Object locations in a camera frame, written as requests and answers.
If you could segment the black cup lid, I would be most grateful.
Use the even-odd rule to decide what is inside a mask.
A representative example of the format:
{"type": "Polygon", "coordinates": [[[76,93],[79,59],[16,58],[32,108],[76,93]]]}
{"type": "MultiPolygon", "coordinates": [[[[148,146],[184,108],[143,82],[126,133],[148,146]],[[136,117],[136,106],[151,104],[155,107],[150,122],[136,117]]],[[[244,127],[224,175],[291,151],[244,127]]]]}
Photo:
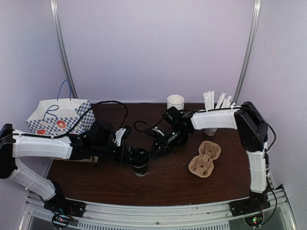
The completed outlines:
{"type": "Polygon", "coordinates": [[[135,149],[132,155],[133,164],[142,164],[148,160],[148,151],[143,148],[135,149]]]}

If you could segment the black paper coffee cup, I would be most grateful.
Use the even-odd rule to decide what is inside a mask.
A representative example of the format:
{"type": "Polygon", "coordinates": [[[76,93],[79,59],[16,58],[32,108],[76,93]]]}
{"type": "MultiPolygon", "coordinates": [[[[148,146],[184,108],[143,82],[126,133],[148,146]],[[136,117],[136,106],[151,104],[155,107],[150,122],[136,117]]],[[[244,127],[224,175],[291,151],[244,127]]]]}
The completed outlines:
{"type": "Polygon", "coordinates": [[[132,166],[132,169],[137,176],[139,177],[145,176],[148,173],[148,163],[144,166],[132,166]]]}

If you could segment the stack of paper cups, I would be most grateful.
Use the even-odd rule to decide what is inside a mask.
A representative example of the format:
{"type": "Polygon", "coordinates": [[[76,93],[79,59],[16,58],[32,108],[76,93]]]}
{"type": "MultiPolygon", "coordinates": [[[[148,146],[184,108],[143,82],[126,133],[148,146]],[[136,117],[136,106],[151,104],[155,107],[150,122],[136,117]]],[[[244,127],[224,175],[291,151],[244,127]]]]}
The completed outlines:
{"type": "Polygon", "coordinates": [[[167,97],[167,109],[175,107],[177,110],[184,109],[185,99],[179,94],[172,94],[167,97]]]}

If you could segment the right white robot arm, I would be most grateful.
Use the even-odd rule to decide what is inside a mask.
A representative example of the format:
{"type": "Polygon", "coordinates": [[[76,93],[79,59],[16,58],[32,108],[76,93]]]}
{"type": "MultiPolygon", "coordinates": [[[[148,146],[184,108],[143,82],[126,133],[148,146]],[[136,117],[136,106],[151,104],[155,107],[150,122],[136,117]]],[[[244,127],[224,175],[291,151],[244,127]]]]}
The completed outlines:
{"type": "Polygon", "coordinates": [[[267,189],[269,173],[268,130],[269,124],[260,115],[252,102],[240,106],[212,110],[184,111],[170,107],[163,114],[171,130],[158,134],[154,139],[149,157],[159,158],[168,155],[175,144],[185,144],[189,134],[195,130],[210,128],[233,129],[238,131],[242,148],[246,151],[250,169],[250,192],[252,197],[246,200],[249,211],[257,211],[264,204],[264,193],[267,189]]]}

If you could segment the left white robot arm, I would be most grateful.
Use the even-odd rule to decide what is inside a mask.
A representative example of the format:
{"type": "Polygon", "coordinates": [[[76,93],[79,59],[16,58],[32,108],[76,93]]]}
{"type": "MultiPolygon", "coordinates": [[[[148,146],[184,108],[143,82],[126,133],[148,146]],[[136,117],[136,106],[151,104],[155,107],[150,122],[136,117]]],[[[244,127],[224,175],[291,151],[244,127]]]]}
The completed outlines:
{"type": "Polygon", "coordinates": [[[147,150],[121,144],[130,131],[129,126],[115,130],[108,122],[95,121],[83,134],[51,137],[21,133],[14,130],[12,124],[5,124],[0,131],[0,177],[15,181],[50,202],[59,213],[64,213],[69,209],[69,202],[60,185],[38,175],[20,158],[51,157],[80,161],[102,157],[130,164],[137,176],[144,176],[148,173],[147,150]]]}

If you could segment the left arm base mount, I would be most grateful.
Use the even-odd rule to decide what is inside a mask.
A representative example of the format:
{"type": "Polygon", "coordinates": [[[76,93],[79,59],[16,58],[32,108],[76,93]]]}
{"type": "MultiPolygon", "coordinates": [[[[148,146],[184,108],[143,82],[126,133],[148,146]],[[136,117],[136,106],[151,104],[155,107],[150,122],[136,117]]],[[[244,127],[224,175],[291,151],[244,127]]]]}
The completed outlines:
{"type": "Polygon", "coordinates": [[[82,218],[86,204],[84,202],[67,199],[64,194],[57,194],[49,200],[42,199],[44,208],[56,214],[63,214],[68,217],[82,218]]]}

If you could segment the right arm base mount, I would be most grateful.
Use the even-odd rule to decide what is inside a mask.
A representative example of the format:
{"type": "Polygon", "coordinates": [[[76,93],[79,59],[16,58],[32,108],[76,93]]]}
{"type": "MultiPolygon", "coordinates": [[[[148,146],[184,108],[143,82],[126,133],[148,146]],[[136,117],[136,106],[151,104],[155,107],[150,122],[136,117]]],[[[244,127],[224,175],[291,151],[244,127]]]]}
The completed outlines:
{"type": "Polygon", "coordinates": [[[233,217],[246,215],[254,212],[260,212],[270,208],[267,192],[256,193],[249,191],[249,197],[241,200],[235,200],[229,203],[233,217]]]}

